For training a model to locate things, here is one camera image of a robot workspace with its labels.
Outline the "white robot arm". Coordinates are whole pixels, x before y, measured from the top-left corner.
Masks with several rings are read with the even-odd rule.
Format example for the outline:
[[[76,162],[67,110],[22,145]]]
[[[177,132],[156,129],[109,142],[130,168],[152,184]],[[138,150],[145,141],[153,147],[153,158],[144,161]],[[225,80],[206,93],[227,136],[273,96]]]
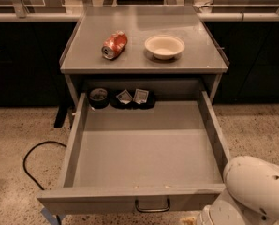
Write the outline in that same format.
[[[197,225],[273,225],[279,221],[279,166],[240,156],[223,171],[226,188],[197,216]]]

